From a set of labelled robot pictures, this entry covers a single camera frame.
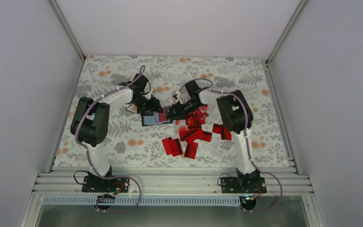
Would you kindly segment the navy blue card holder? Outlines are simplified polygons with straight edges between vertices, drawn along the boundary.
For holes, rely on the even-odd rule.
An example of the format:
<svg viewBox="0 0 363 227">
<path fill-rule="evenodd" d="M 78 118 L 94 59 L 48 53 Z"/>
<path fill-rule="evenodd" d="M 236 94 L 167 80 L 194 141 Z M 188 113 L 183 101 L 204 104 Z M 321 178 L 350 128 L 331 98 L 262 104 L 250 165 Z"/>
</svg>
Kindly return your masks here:
<svg viewBox="0 0 363 227">
<path fill-rule="evenodd" d="M 158 121 L 158 114 L 159 113 L 153 113 L 153 114 L 141 114 L 141 123 L 143 127 L 146 126 L 153 126 L 153 125 L 161 125 L 161 124 L 170 124 L 173 121 L 170 122 L 164 122 L 164 123 L 160 123 Z"/>
</svg>

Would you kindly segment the red chip card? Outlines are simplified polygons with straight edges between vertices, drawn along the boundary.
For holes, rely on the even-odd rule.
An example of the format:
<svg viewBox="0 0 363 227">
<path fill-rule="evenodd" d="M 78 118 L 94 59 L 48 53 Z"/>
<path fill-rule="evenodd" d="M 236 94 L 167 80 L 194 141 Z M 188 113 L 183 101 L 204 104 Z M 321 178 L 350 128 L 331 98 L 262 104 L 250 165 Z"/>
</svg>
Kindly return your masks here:
<svg viewBox="0 0 363 227">
<path fill-rule="evenodd" d="M 187 126 L 201 126 L 206 123 L 206 118 L 209 116 L 207 112 L 202 112 L 200 109 L 192 112 L 186 119 Z"/>
</svg>

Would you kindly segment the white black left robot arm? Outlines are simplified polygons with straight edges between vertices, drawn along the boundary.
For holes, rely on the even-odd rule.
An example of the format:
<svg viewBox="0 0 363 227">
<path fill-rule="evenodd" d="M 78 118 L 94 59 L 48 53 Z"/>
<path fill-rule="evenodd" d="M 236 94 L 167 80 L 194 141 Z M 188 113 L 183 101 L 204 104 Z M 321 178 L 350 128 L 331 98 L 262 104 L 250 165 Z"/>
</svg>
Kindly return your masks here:
<svg viewBox="0 0 363 227">
<path fill-rule="evenodd" d="M 95 175 L 94 186 L 105 192 L 112 187 L 111 165 L 109 164 L 102 142 L 109 131 L 111 111 L 125 104 L 136 106 L 138 114 L 153 115 L 164 112 L 160 101 L 145 92 L 149 80 L 142 72 L 132 81 L 120 83 L 97 99 L 82 97 L 77 104 L 71 123 L 71 134 L 77 144 L 82 146 L 89 162 L 89 172 Z"/>
</svg>

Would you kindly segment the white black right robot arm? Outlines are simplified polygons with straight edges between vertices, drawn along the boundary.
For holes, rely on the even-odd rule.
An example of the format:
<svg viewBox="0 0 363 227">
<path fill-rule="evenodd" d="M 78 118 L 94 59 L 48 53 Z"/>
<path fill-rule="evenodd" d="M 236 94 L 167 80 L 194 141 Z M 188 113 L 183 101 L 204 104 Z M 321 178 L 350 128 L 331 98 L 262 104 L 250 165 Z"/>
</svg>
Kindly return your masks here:
<svg viewBox="0 0 363 227">
<path fill-rule="evenodd" d="M 217 105 L 223 126 L 231 133 L 234 142 L 238 189 L 249 192 L 260 178 L 250 154 L 252 111 L 240 90 L 226 92 L 213 90 L 211 86 L 201 88 L 196 81 L 193 79 L 182 86 L 190 96 L 188 101 L 181 102 L 180 92 L 174 93 L 176 103 L 170 107 L 167 117 L 170 120 L 182 120 L 204 105 Z"/>
</svg>

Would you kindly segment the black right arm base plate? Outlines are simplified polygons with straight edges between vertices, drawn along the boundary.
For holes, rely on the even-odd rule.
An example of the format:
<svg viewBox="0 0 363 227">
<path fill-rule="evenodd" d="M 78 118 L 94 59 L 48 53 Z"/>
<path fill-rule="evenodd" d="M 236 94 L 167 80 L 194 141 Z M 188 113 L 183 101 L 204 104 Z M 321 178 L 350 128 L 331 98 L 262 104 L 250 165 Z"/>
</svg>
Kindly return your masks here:
<svg viewBox="0 0 363 227">
<path fill-rule="evenodd" d="M 239 182 L 237 177 L 221 177 L 219 181 L 222 193 L 267 193 L 265 179 L 260 177 L 248 183 Z"/>
</svg>

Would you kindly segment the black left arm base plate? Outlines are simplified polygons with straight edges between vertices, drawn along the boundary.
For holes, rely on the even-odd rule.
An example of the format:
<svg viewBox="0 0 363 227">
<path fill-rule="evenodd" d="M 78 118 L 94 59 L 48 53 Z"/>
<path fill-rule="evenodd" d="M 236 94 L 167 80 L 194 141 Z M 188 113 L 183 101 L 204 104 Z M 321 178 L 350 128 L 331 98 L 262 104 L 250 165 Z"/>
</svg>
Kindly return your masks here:
<svg viewBox="0 0 363 227">
<path fill-rule="evenodd" d="M 130 180 L 128 178 L 114 178 L 105 180 L 95 175 L 84 177 L 82 192 L 124 192 L 129 190 Z"/>
</svg>

